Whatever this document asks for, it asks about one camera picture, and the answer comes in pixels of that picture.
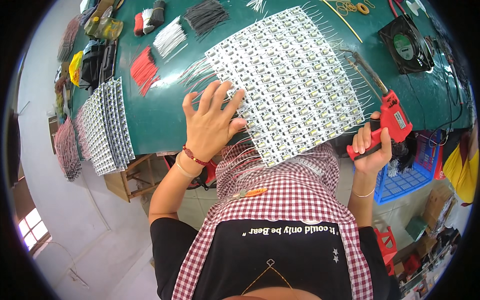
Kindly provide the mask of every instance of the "hand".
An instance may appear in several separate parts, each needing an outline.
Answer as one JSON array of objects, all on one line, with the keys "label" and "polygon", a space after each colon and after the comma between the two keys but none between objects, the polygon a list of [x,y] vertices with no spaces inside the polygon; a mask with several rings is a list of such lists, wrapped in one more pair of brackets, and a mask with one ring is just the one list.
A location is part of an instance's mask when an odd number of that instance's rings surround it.
[{"label": "hand", "polygon": [[231,86],[231,82],[220,84],[219,80],[209,84],[200,99],[197,111],[192,107],[192,100],[197,97],[197,92],[188,94],[183,100],[183,111],[187,118],[186,147],[201,161],[208,162],[247,124],[242,118],[230,121],[245,95],[244,90],[238,90],[223,111],[221,110],[222,102]]},{"label": "hand", "polygon": [[[379,119],[380,112],[375,111],[370,119]],[[355,153],[364,154],[365,149],[370,147],[372,144],[370,123],[366,123],[363,128],[359,129],[359,132],[353,137],[353,151]],[[388,134],[388,128],[383,128],[380,135],[380,140],[382,141],[382,148],[369,156],[357,159],[354,161],[356,171],[364,174],[376,174],[380,171],[392,158],[392,142],[390,135]]]}]

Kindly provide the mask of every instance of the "blue plastic crate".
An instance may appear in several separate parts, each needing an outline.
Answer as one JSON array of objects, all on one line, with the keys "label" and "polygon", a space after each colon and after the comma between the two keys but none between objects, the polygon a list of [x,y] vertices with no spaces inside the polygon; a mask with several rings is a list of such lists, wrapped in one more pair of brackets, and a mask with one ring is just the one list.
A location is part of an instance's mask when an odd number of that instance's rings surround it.
[{"label": "blue plastic crate", "polygon": [[[431,132],[421,132],[422,135],[429,137]],[[441,131],[432,139],[437,142],[441,139]],[[435,168],[438,161],[438,147],[431,148],[428,145],[428,138],[418,136],[417,154],[413,162],[412,171],[405,174],[399,174],[395,177],[388,177],[387,166],[378,172],[377,183],[373,198],[378,205],[396,200],[402,196],[414,192],[433,180]]]}]

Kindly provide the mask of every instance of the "black t-shirt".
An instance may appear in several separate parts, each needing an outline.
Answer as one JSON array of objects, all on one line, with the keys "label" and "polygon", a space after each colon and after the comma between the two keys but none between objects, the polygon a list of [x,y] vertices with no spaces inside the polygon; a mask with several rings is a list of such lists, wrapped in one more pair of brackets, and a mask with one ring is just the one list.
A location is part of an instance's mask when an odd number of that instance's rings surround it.
[{"label": "black t-shirt", "polygon": [[[172,219],[160,218],[150,227],[157,293],[171,299],[180,266],[197,231]],[[388,296],[388,274],[372,227],[359,229],[360,248],[370,268],[373,297]],[[240,295],[268,266],[293,288],[322,300],[351,299],[347,261],[338,225],[322,222],[231,220],[216,227],[212,245],[198,279],[193,300],[221,300]],[[247,292],[266,287],[288,287],[268,270]]]}]

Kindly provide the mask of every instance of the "workbench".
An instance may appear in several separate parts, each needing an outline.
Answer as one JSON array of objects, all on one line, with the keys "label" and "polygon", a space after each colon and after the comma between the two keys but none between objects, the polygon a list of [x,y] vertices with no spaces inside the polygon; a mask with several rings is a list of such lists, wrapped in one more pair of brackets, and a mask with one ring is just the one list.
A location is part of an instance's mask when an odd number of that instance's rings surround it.
[{"label": "workbench", "polygon": [[[115,78],[122,76],[127,123],[133,150],[136,155],[180,150],[185,143],[186,124],[181,104],[187,92],[184,91],[185,87],[179,84],[178,77],[192,62],[203,57],[205,51],[226,37],[254,23],[255,20],[262,19],[265,12],[268,11],[267,15],[271,15],[286,8],[297,5],[302,6],[306,1],[267,0],[264,13],[261,14],[253,11],[250,7],[246,7],[246,1],[221,0],[220,2],[230,14],[230,19],[214,28],[203,40],[198,40],[195,32],[181,18],[181,24],[188,39],[174,49],[165,60],[161,59],[152,45],[155,36],[165,25],[169,24],[177,16],[184,14],[188,7],[199,3],[200,0],[167,0],[165,23],[150,34],[136,37],[133,34],[134,16],[144,8],[152,7],[153,2],[153,0],[125,1],[115,16],[124,22],[123,31],[119,37]],[[360,12],[349,12],[348,16],[345,17],[363,40],[363,44],[357,40],[342,20],[323,2],[313,0],[305,7],[317,5],[315,8],[310,9],[308,13],[315,12],[317,9],[320,10],[324,16],[321,22],[328,20],[329,22],[325,26],[331,25],[335,29],[334,32],[338,32],[336,38],[344,40],[341,48],[349,48],[359,52],[378,73],[385,85],[396,92],[405,112],[413,123],[413,130],[422,130],[424,126],[433,130],[451,120],[450,115],[453,116],[453,119],[456,118],[459,113],[459,106],[451,105],[450,112],[450,101],[447,97],[444,79],[445,70],[442,70],[440,63],[442,60],[445,69],[448,68],[448,63],[443,53],[438,53],[435,50],[433,57],[435,67],[431,74],[420,72],[408,75],[412,83],[412,89],[407,76],[399,74],[392,56],[377,33],[378,30],[394,19],[392,11],[388,6],[388,1],[372,0],[371,2],[376,8],[370,8],[369,14],[363,15]],[[429,3],[425,1],[424,4],[429,15],[436,16]],[[420,15],[415,16],[405,2],[401,3],[401,5],[412,16],[413,21],[423,36],[436,36],[430,19],[427,18],[423,11],[419,10]],[[84,30],[80,28],[71,56],[82,50],[87,42],[88,37],[84,35]],[[164,62],[186,43],[188,43],[188,46],[169,63],[164,65]],[[130,65],[132,59],[147,45],[152,47],[152,54],[156,65],[159,67],[157,74],[160,75],[161,82],[158,87],[151,88],[144,98],[139,94],[139,87],[130,76]],[[451,75],[448,76],[450,76],[449,82],[453,100],[455,101],[456,88],[454,80]],[[73,116],[76,115],[78,108],[87,98],[87,91],[75,87],[72,98]],[[365,113],[379,110],[380,102],[376,100],[375,96],[373,96],[372,101],[375,101],[375,105],[367,108]],[[470,125],[470,111],[464,105],[462,116],[452,127],[465,128]]]}]

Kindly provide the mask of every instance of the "black fan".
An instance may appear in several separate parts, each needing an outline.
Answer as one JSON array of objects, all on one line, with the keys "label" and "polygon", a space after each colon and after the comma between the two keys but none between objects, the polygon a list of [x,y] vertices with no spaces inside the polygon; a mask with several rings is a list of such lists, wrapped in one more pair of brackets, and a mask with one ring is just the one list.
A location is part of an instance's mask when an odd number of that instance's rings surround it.
[{"label": "black fan", "polygon": [[380,29],[400,74],[428,71],[433,66],[430,49],[408,15],[401,15]]}]

